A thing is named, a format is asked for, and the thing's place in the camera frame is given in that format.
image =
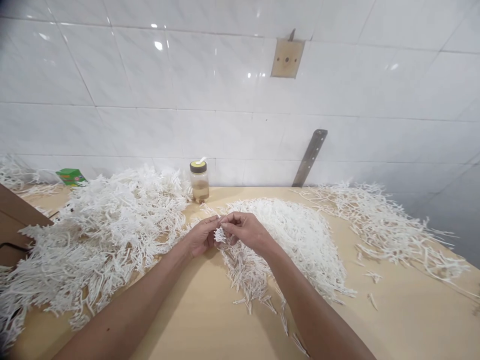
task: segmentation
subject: metal bar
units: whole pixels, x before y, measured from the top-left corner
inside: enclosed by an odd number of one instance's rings
[[[12,244],[11,242],[2,242],[2,243],[0,244],[0,249],[3,248],[4,246],[13,248],[13,249],[15,249],[15,250],[23,251],[24,253],[27,253],[27,254],[30,252],[29,249],[26,249],[26,248],[24,248],[24,247],[21,247],[21,246]]]
[[[293,188],[302,188],[304,186],[305,180],[307,180],[307,176],[315,163],[315,159],[317,158],[328,133],[329,132],[324,129],[317,129],[313,132],[310,143],[306,148],[305,155],[303,155],[303,160],[296,172],[295,180],[293,180],[293,184],[291,185]]]

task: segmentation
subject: person's right hand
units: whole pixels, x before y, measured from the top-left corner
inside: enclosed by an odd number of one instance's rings
[[[231,245],[235,245],[240,239],[260,256],[276,244],[267,229],[252,213],[231,212],[220,220],[220,224],[226,237],[233,235]]]

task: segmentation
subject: yellow liquid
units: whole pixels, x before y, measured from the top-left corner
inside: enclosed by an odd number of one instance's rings
[[[193,201],[202,204],[210,196],[209,183],[207,181],[196,181],[192,184]]]

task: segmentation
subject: metal bracket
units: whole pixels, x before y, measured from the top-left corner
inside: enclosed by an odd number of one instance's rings
[[[328,133],[329,132],[324,129],[317,129],[313,132],[310,143],[306,148],[305,155],[303,155],[303,160],[296,172],[295,180],[293,180],[293,184],[291,185],[293,188],[302,188],[304,186],[305,180],[307,180],[307,176],[315,163],[315,159],[317,158]]]

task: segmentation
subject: hand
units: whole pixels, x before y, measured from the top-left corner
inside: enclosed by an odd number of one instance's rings
[[[185,235],[183,241],[187,244],[192,258],[202,255],[214,245],[215,230],[220,227],[218,215],[203,219]]]
[[[252,213],[231,212],[220,219],[220,223],[226,237],[233,235],[231,245],[235,245],[240,239],[260,256],[276,244],[267,229]]]

